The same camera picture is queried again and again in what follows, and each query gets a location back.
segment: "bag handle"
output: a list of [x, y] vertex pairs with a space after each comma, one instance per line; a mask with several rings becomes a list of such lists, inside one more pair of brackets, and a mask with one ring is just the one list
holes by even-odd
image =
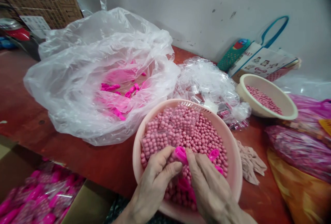
[[285, 22], [284, 24], [281, 26], [281, 28], [278, 30], [278, 32], [274, 35], [274, 37], [272, 37], [268, 43], [264, 46], [265, 48], [269, 48], [273, 43], [274, 41], [278, 38], [278, 36], [283, 32], [283, 30], [285, 29], [287, 23], [289, 22], [289, 16], [282, 16], [282, 17], [279, 17], [277, 18], [273, 23], [271, 23], [271, 25], [264, 31], [264, 33], [262, 34], [262, 44], [261, 46], [263, 46], [263, 43], [264, 43], [264, 38], [266, 36], [266, 34], [268, 33], [268, 31], [272, 28], [272, 26], [278, 22], [279, 20], [285, 18]]

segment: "plastic bag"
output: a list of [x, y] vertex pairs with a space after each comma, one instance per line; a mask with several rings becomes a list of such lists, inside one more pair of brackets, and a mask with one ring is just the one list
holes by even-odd
[[240, 102], [235, 92], [236, 83], [211, 61], [193, 57], [179, 65], [181, 73], [169, 98], [180, 98], [198, 103], [218, 114], [232, 129], [248, 126], [251, 114], [248, 103]]
[[[99, 11], [51, 30], [39, 47], [42, 61], [28, 70], [24, 84], [58, 132], [93, 145], [121, 143], [173, 91], [180, 70], [167, 58], [174, 53], [171, 43], [167, 31], [127, 10]], [[134, 80], [145, 82], [132, 98], [100, 90], [102, 83], [128, 90]]]
[[290, 166], [271, 149], [267, 155], [294, 223], [323, 223], [330, 211], [331, 185]]
[[331, 150], [322, 142], [282, 126], [265, 129], [278, 156], [295, 168], [331, 183]]
[[320, 119], [331, 119], [330, 100], [318, 101], [293, 94], [289, 97], [298, 108], [298, 117], [292, 121], [277, 120], [277, 123], [319, 139], [331, 148], [331, 136], [319, 124]]
[[331, 82], [289, 73], [274, 81], [285, 93], [305, 95], [320, 101], [330, 97]]

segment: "printed label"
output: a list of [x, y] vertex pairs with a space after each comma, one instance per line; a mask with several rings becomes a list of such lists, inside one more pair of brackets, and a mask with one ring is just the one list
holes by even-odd
[[41, 39], [45, 39], [46, 32], [51, 30], [42, 16], [20, 16], [20, 18], [28, 26], [31, 32]]

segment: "red table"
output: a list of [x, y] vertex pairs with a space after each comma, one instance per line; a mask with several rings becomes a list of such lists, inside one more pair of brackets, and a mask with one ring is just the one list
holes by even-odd
[[[195, 56], [173, 48], [177, 64]], [[134, 135], [122, 144], [97, 147], [80, 138], [58, 133], [48, 118], [47, 110], [35, 102], [23, 85], [26, 71], [35, 63], [21, 51], [0, 53], [0, 122], [7, 121], [0, 124], [0, 134], [131, 198], [137, 185], [132, 169]], [[239, 205], [258, 223], [292, 223], [267, 161], [265, 125], [264, 120], [252, 116], [246, 130], [233, 132], [235, 138], [252, 147], [268, 165], [265, 176], [257, 176], [259, 186], [243, 181]]]

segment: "shopping bag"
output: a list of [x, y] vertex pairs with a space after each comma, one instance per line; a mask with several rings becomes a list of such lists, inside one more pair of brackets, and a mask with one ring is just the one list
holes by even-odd
[[324, 223], [330, 211], [331, 185], [290, 166], [270, 148], [267, 156], [294, 223]]
[[[273, 25], [281, 19], [285, 19], [284, 24], [264, 45], [266, 34], [273, 27]], [[242, 54], [242, 57], [230, 68], [228, 72], [229, 76], [232, 77], [234, 81], [239, 82], [239, 78], [246, 73], [256, 74], [266, 78], [269, 74], [296, 60], [293, 55], [288, 54], [282, 49], [277, 51], [270, 49], [270, 46], [285, 29], [288, 21], [288, 16], [279, 17], [262, 34], [261, 44], [258, 44], [255, 41], [251, 43], [251, 45]]]

